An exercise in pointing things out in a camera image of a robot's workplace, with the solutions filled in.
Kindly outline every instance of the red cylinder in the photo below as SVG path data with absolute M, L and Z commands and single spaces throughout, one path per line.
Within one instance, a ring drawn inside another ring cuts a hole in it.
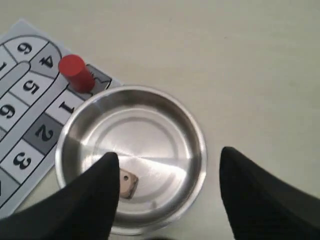
M 58 64 L 58 69 L 70 86 L 79 93 L 89 93 L 95 86 L 94 77 L 78 55 L 64 56 Z

